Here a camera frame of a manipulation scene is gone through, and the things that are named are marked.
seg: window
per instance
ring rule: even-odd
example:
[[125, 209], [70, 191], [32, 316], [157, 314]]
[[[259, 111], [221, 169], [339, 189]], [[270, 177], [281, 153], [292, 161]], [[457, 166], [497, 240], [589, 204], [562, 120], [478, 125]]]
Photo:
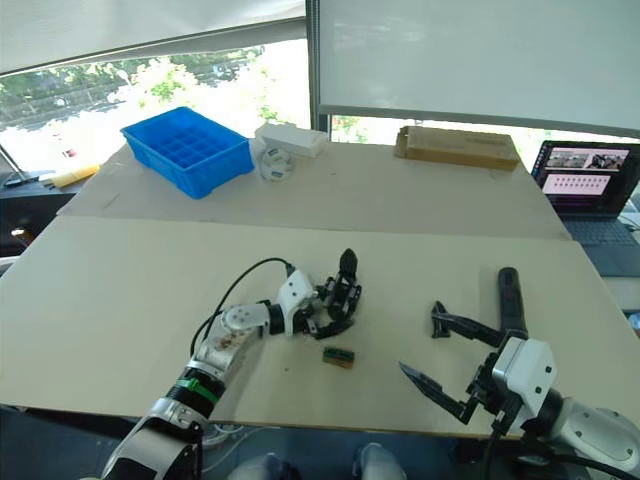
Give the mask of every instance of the window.
[[0, 78], [0, 145], [25, 171], [100, 164], [120, 129], [186, 105], [245, 136], [309, 127], [306, 40], [47, 68]]
[[533, 164], [538, 156], [538, 151], [540, 150], [540, 145], [544, 140], [640, 143], [640, 139], [637, 138], [613, 137], [608, 135], [567, 132], [561, 130], [543, 130], [539, 128], [441, 122], [433, 120], [350, 117], [342, 115], [334, 115], [331, 117], [331, 140], [334, 142], [394, 145], [396, 143], [396, 134], [398, 133], [398, 130], [400, 127], [405, 125], [420, 125], [423, 127], [504, 133], [511, 135], [513, 143], [520, 154], [520, 158], [529, 171], [533, 168]]

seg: white roller blind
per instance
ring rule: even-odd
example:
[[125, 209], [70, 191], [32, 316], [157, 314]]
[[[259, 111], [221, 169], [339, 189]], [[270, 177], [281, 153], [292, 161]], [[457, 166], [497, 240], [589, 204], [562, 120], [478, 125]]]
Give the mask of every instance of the white roller blind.
[[300, 16], [303, 0], [0, 0], [0, 73]]
[[639, 0], [322, 0], [320, 111], [640, 131], [639, 21]]

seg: tabletop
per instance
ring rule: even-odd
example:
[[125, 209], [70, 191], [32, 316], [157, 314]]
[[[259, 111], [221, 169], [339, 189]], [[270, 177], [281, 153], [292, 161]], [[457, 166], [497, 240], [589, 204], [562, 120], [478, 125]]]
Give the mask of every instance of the tabletop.
[[[491, 349], [432, 339], [428, 312], [441, 300], [497, 327], [497, 271], [513, 266], [530, 335], [554, 353], [556, 387], [640, 424], [640, 345], [572, 241], [81, 216], [54, 220], [0, 278], [0, 403], [142, 415], [173, 384], [193, 331], [247, 266], [278, 255], [322, 283], [347, 247], [363, 286], [355, 325], [320, 342], [265, 338], [214, 419], [488, 434], [486, 412], [459, 423], [419, 393], [398, 361], [463, 399]], [[284, 274], [262, 268], [230, 302], [274, 298]], [[323, 363], [328, 345], [353, 350], [354, 368]]]
[[193, 220], [323, 230], [570, 239], [521, 164], [513, 172], [393, 156], [393, 147], [329, 143], [279, 183], [254, 171], [199, 200], [119, 150], [62, 215]]

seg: blue storage bin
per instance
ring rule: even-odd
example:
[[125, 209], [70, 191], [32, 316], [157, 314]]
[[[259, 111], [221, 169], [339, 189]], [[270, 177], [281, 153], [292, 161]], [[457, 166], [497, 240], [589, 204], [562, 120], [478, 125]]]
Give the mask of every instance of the blue storage bin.
[[193, 198], [253, 170], [249, 141], [187, 107], [143, 120], [121, 132], [140, 163]]

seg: brown cardboard box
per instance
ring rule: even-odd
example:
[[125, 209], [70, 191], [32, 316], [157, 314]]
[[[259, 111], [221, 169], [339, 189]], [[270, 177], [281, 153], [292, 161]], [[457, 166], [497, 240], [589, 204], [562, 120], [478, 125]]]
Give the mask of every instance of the brown cardboard box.
[[513, 170], [520, 163], [509, 135], [425, 127], [402, 127], [395, 155], [499, 170]]

